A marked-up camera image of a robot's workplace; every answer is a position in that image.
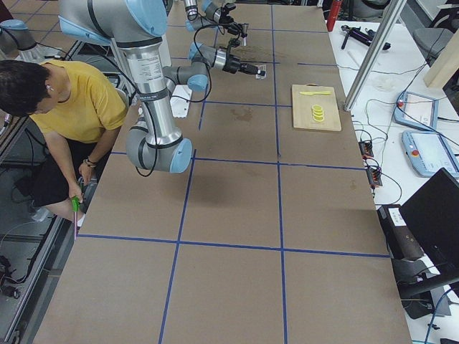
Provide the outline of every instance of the yellow knife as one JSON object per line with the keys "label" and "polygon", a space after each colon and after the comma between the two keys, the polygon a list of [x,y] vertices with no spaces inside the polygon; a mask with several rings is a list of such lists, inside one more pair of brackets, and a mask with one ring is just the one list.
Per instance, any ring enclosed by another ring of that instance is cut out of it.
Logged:
{"label": "yellow knife", "polygon": [[301,95],[330,95],[331,91],[301,91]]}

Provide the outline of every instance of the green-handled tool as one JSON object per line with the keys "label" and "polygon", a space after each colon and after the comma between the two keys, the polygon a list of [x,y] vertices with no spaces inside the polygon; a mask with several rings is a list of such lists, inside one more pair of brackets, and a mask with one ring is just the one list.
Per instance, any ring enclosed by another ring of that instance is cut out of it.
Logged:
{"label": "green-handled tool", "polygon": [[77,239],[78,234],[78,209],[80,208],[80,200],[78,197],[72,197],[72,210],[73,210],[73,240]]}

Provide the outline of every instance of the tool on table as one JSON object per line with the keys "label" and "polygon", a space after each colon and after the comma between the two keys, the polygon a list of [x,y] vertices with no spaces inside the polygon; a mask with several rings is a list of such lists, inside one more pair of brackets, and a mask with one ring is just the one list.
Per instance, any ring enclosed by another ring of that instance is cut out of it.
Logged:
{"label": "tool on table", "polygon": [[[373,37],[365,34],[364,32],[360,31],[360,27],[349,27],[348,25],[341,26],[341,30],[346,32],[346,36],[344,37],[343,44],[341,48],[344,49],[346,47],[346,43],[349,37],[357,39],[359,42],[367,45],[368,47],[373,42]],[[383,50],[388,50],[391,47],[390,43],[384,43],[382,47]]]}
{"label": "tool on table", "polygon": [[331,91],[301,91],[301,95],[330,95]]}

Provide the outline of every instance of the red fire extinguisher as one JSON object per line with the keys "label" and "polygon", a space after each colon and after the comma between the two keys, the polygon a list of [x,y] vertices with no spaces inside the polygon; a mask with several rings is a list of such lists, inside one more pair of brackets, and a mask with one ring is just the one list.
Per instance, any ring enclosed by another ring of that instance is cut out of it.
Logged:
{"label": "red fire extinguisher", "polygon": [[335,26],[336,18],[338,17],[339,9],[341,8],[342,0],[333,0],[333,3],[330,7],[330,14],[328,15],[327,19],[327,30],[328,32],[333,31],[333,27]]}

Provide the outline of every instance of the white table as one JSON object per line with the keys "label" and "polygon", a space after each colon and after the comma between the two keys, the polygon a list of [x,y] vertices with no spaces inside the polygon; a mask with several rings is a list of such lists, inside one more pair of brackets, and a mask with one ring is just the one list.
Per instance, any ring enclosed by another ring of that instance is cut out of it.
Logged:
{"label": "white table", "polygon": [[[342,25],[350,27],[361,27],[361,30],[377,30],[378,23],[337,21],[333,31],[329,34],[336,63],[340,69],[341,81],[344,91],[347,95],[357,74],[357,69],[363,61],[368,47],[361,42],[349,37],[345,49],[341,49],[344,41],[345,32],[341,30]],[[396,24],[392,29],[389,39],[391,48],[379,54],[377,62],[373,66],[374,71],[402,73],[416,69],[425,63],[424,57],[417,48],[407,28],[401,24]],[[444,98],[445,93],[441,89],[427,88],[423,82],[423,77],[429,70],[425,66],[414,82],[408,89],[411,92],[426,95],[436,99]],[[374,158],[379,164],[382,163],[382,172],[393,178],[402,188],[400,196],[399,186],[386,176],[382,176],[383,186],[375,190],[375,204],[390,204],[397,202],[403,204],[419,187],[421,187],[428,178],[419,177],[412,168],[404,152],[401,135],[405,130],[412,128],[397,123],[391,123],[392,111],[394,106],[382,102],[370,101],[367,106],[368,117],[366,116],[365,107],[370,99],[377,99],[383,102],[394,103],[399,94],[408,86],[415,76],[416,71],[404,73],[401,75],[382,74],[372,72],[367,79],[364,89],[357,98],[356,104],[351,109],[353,115],[354,127],[367,131],[373,139],[384,137],[387,133],[388,140],[385,144],[382,139],[374,140],[373,151]],[[439,101],[438,114],[443,118],[459,119],[453,106],[447,98]],[[438,121],[437,130],[452,140],[459,143],[459,123],[449,123]],[[366,133],[356,131],[357,138],[362,137],[367,140],[369,137]],[[449,142],[454,153],[459,152],[459,147]],[[454,302],[458,299],[452,292],[448,294]],[[429,336],[430,343],[439,343],[440,338],[449,338],[459,340],[459,306],[450,306],[452,316],[436,317],[434,323],[440,327],[439,330],[431,330]],[[430,315],[413,320],[406,316],[410,328],[412,339],[415,343],[425,340],[427,324],[430,322]]]}

